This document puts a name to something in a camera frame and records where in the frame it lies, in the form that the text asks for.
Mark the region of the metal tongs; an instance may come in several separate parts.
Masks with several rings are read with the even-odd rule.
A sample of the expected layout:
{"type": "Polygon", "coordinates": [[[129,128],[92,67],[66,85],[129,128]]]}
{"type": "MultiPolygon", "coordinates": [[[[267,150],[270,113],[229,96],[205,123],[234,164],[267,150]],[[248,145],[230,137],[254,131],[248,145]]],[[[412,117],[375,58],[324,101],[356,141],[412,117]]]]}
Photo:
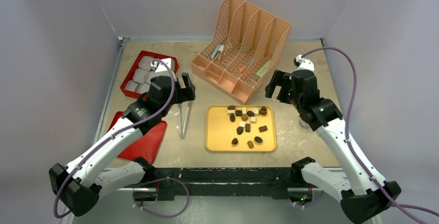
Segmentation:
{"type": "Polygon", "coordinates": [[[186,132],[187,132],[187,127],[188,127],[188,123],[189,123],[189,118],[190,118],[192,106],[193,106],[193,101],[189,101],[188,105],[187,105],[187,108],[186,108],[185,117],[183,118],[183,112],[182,112],[183,107],[182,107],[182,104],[181,103],[178,104],[179,137],[181,139],[184,139],[186,137],[186,132]]]}

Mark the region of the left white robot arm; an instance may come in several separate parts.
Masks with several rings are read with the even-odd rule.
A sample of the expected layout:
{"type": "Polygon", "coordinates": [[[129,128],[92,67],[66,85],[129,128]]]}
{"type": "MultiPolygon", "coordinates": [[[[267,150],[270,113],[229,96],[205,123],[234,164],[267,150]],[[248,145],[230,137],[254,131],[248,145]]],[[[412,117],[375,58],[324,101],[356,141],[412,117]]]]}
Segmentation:
{"type": "Polygon", "coordinates": [[[49,178],[55,194],[56,218],[70,213],[82,216],[100,198],[125,186],[149,187],[160,182],[155,168],[143,157],[111,171],[105,169],[123,150],[160,124],[174,104],[195,99],[195,86],[189,74],[184,72],[181,76],[184,87],[174,75],[153,78],[149,91],[131,103],[113,128],[92,147],[65,166],[56,163],[51,167],[49,178]]]}

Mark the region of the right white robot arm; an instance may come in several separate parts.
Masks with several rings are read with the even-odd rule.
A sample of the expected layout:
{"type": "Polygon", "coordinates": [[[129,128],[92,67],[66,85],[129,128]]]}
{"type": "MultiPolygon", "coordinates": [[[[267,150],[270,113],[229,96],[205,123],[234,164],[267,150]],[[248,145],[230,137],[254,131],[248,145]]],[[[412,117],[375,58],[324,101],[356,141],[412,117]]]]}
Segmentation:
{"type": "Polygon", "coordinates": [[[399,184],[386,180],[362,151],[354,150],[358,145],[347,131],[342,113],[332,100],[320,96],[314,73],[275,70],[265,97],[271,98],[277,86],[281,88],[277,100],[297,109],[300,118],[330,148],[346,175],[337,176],[305,157],[291,165],[291,181],[297,186],[312,184],[332,196],[352,223],[364,223],[389,209],[401,193],[399,184]]]}

